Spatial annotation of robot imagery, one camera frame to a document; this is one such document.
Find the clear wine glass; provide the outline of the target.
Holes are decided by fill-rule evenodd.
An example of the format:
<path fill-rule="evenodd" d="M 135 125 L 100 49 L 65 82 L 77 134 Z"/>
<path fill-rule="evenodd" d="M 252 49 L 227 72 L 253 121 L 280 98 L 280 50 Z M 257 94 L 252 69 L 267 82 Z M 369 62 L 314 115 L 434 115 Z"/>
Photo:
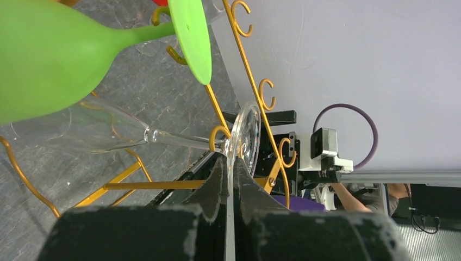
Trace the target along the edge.
<path fill-rule="evenodd" d="M 208 138 L 174 134 L 156 129 L 126 110 L 93 95 L 70 107 L 45 116 L 11 123 L 22 140 L 39 146 L 85 153 L 107 153 L 148 143 L 161 143 L 215 151 L 227 158 L 232 169 L 242 159 L 250 175 L 254 174 L 261 137 L 258 105 L 246 103 L 236 115 L 229 134 L 217 126 Z"/>

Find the red plastic wine glass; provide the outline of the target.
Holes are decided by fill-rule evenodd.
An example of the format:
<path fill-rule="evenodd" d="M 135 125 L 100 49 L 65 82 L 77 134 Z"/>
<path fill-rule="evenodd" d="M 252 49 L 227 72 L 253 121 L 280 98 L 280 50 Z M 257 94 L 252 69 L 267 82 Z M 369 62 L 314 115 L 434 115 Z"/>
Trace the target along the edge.
<path fill-rule="evenodd" d="M 152 0 L 152 2 L 161 7 L 168 6 L 168 0 Z"/>

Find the person forearm in background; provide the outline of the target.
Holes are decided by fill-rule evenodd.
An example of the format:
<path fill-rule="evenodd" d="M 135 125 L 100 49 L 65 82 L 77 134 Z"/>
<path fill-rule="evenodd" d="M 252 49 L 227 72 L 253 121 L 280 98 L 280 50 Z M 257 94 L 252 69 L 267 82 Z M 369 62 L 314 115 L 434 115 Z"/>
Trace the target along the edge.
<path fill-rule="evenodd" d="M 388 207 L 388 215 L 392 216 L 397 209 L 399 200 L 409 197 L 410 192 L 407 190 L 409 184 L 388 183 L 388 201 L 383 203 L 379 192 L 359 192 L 360 190 L 353 183 L 332 183 L 331 187 L 339 200 L 336 206 L 337 210 L 348 212 L 373 212 L 384 214 L 384 207 Z"/>

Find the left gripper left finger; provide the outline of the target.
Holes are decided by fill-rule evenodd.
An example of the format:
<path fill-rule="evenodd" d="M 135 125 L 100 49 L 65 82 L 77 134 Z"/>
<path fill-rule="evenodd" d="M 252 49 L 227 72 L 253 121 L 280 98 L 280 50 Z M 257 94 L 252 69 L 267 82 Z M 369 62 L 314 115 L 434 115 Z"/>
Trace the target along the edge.
<path fill-rule="evenodd" d="M 226 162 L 180 204 L 84 207 L 53 226 L 39 260 L 224 260 Z"/>

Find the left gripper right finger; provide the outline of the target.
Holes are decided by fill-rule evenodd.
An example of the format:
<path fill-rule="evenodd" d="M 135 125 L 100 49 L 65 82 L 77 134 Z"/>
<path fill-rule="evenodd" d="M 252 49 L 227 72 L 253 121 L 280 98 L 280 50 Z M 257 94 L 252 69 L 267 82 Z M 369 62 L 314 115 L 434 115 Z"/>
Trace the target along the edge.
<path fill-rule="evenodd" d="M 396 224 L 374 213 L 292 212 L 233 163 L 237 260 L 410 260 Z"/>

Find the gold wire glass rack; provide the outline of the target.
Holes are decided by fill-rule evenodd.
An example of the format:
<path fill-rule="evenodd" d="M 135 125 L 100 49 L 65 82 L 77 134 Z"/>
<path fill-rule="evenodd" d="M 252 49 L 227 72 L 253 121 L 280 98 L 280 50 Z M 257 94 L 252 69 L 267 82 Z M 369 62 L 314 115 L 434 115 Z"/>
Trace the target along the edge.
<path fill-rule="evenodd" d="M 285 206 L 289 208 L 290 207 L 290 185 L 289 185 L 289 180 L 286 175 L 286 170 L 291 168 L 294 165 L 296 161 L 296 157 L 297 157 L 297 151 L 293 152 L 291 161 L 289 163 L 286 163 L 283 159 L 283 146 L 286 143 L 290 144 L 291 140 L 288 138 L 283 138 L 280 141 L 280 143 L 276 143 L 275 139 L 273 138 L 271 126 L 270 126 L 266 113 L 267 111 L 270 111 L 274 108 L 276 99 L 275 98 L 272 99 L 271 105 L 266 105 L 264 101 L 264 97 L 263 97 L 264 85 L 267 84 L 269 86 L 273 86 L 273 83 L 270 79 L 264 78 L 257 85 L 254 80 L 251 67 L 248 62 L 245 50 L 244 50 L 244 46 L 240 40 L 241 37 L 247 38 L 252 35 L 253 26 L 250 25 L 247 32 L 243 32 L 240 29 L 238 21 L 235 17 L 235 9 L 237 5 L 242 6 L 246 10 L 247 13 L 251 12 L 250 7 L 247 5 L 245 1 L 233 1 L 232 3 L 229 3 L 228 1 L 223 1 L 223 6 L 225 8 L 230 27 L 234 34 L 236 45 L 239 49 L 239 53 L 240 53 L 243 65 L 245 67 L 248 80 L 252 87 L 254 99 L 260 111 L 260 116 L 262 118 L 261 123 L 263 127 L 265 127 L 266 129 L 268 140 L 275 154 L 275 162 L 268 176 L 266 178 L 255 178 L 255 181 L 267 193 L 270 193 L 273 187 L 276 185 L 276 178 L 279 175 L 281 175 L 283 179 L 282 184 L 284 186 L 284 193 L 285 193 Z M 223 112 L 221 111 L 219 104 L 215 98 L 215 94 L 213 93 L 211 85 L 209 84 L 206 85 L 205 89 L 213 105 L 215 113 L 217 117 L 219 118 L 220 124 L 213 128 L 213 130 L 210 133 L 210 137 L 208 139 L 201 139 L 201 140 L 198 140 L 197 142 L 198 144 L 207 144 L 209 146 L 208 149 L 210 152 L 220 151 L 226 157 L 231 157 L 232 155 L 235 154 L 238 148 L 243 149 L 243 143 L 238 138 L 240 136 L 240 133 L 239 133 L 239 129 L 241 127 L 240 120 L 243 119 L 243 113 L 245 112 L 245 110 L 244 109 L 241 110 L 241 112 L 236 117 L 236 120 L 235 120 L 236 123 L 233 125 L 233 128 L 229 129 L 225 122 Z M 9 162 L 14 168 L 14 170 L 16 171 L 16 173 L 18 174 L 22 183 L 29 189 L 29 191 L 38 200 L 40 200 L 43 204 L 45 204 L 52 211 L 53 215 L 57 219 L 60 218 L 61 214 L 59 213 L 55 205 L 51 201 L 49 201 L 46 197 L 44 197 L 44 195 L 42 195 L 32 185 L 29 179 L 25 176 L 25 174 L 23 173 L 23 171 L 21 170 L 17 162 L 13 149 L 10 143 L 8 142 L 8 140 L 5 139 L 4 137 L 1 137 L 1 144 L 5 148 Z M 134 156 L 137 159 L 137 161 L 132 166 L 122 171 L 115 178 L 110 180 L 108 183 L 105 183 L 104 186 L 100 187 L 99 189 L 91 193 L 89 196 L 84 198 L 82 201 L 77 203 L 76 205 L 77 207 L 85 207 L 85 206 L 92 204 L 93 202 L 95 202 L 97 199 L 99 199 L 102 195 L 104 195 L 109 190 L 125 190 L 126 191 L 125 194 L 123 194 L 120 198 L 118 198 L 116 201 L 112 203 L 113 206 L 116 206 L 136 190 L 198 189 L 204 183 L 203 180 L 154 182 L 151 179 L 148 179 L 147 182 L 141 182 L 141 183 L 126 183 L 124 182 L 124 180 L 138 169 L 141 169 L 145 173 L 147 178 L 150 177 L 139 155 L 129 149 L 126 149 L 126 152 Z"/>

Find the green plastic wine glass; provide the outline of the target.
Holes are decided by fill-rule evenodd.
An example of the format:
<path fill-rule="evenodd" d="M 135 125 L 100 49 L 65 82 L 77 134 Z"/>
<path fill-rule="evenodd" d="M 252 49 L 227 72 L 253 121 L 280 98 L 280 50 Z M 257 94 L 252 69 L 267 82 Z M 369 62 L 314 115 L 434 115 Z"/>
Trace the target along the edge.
<path fill-rule="evenodd" d="M 211 81 L 201 1 L 169 1 L 171 22 L 106 27 L 57 1 L 1 1 L 1 124 L 51 114 L 88 95 L 126 47 L 176 35 L 202 84 Z"/>

